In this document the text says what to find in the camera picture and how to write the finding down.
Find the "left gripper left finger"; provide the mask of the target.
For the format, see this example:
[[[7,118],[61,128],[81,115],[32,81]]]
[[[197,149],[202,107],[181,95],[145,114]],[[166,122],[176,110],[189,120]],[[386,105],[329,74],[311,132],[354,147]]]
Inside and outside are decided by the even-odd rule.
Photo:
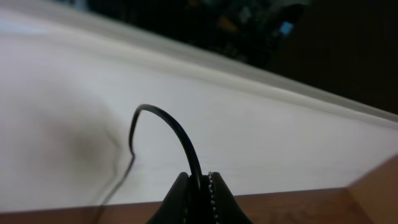
[[[189,183],[188,174],[180,173],[159,209],[147,221],[147,224],[182,224],[185,217],[185,197]]]

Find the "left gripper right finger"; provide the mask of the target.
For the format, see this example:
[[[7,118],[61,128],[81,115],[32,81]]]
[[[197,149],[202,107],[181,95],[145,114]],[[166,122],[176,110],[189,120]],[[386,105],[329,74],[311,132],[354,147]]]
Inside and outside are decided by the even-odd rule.
[[[252,224],[219,172],[208,174],[212,217],[217,224]]]

